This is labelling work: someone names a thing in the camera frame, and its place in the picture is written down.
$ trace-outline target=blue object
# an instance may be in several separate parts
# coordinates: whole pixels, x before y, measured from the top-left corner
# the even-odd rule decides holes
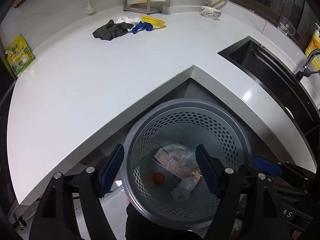
[[[109,162],[106,162],[106,166],[102,169],[99,176],[99,197],[102,198],[106,193],[110,192],[112,184],[118,174],[122,161],[124,159],[124,148],[121,144],[117,144],[110,156]]]
[[[220,198],[221,190],[219,186],[219,177],[224,170],[222,163],[219,159],[211,157],[202,144],[198,145],[196,148],[196,161],[209,191],[212,194],[215,194],[217,198]]]
[[[139,22],[135,27],[132,28],[132,33],[136,34],[139,29],[146,29],[147,32],[151,32],[153,29],[153,25],[151,23],[143,23]]]
[[[254,157],[252,160],[252,165],[258,170],[264,171],[265,173],[268,173],[274,177],[281,176],[283,174],[283,171],[281,170],[280,166],[260,157]]]

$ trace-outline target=kitchen sink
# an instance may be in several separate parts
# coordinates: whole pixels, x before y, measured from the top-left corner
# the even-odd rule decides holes
[[[293,73],[262,44],[247,37],[219,52],[255,80],[286,112],[317,161],[319,114],[309,94]]]

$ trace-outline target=faucet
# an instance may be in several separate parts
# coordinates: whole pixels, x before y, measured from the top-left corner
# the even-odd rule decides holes
[[[295,75],[295,78],[298,82],[300,82],[303,77],[310,77],[312,74],[320,73],[320,71],[311,71],[308,69],[308,66],[311,64],[313,59],[319,55],[320,55],[320,49],[314,49],[309,54],[309,56],[307,57],[307,60],[302,66],[302,70],[299,70]]]

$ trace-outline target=cutting board rack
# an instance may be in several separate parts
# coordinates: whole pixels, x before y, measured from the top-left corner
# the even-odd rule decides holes
[[[129,12],[138,12],[143,14],[154,14],[161,13],[162,3],[161,2],[150,2],[147,0],[145,3],[128,4],[127,0],[122,0],[123,10]]]

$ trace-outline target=dish soap bottle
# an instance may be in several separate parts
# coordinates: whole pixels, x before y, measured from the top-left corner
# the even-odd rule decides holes
[[[317,25],[317,30],[315,33],[312,35],[312,39],[306,48],[306,56],[309,56],[309,54],[314,50],[314,49],[320,49],[320,26],[316,23]],[[315,67],[316,70],[320,70],[320,59],[319,56],[315,57],[314,60],[312,61],[313,66]]]

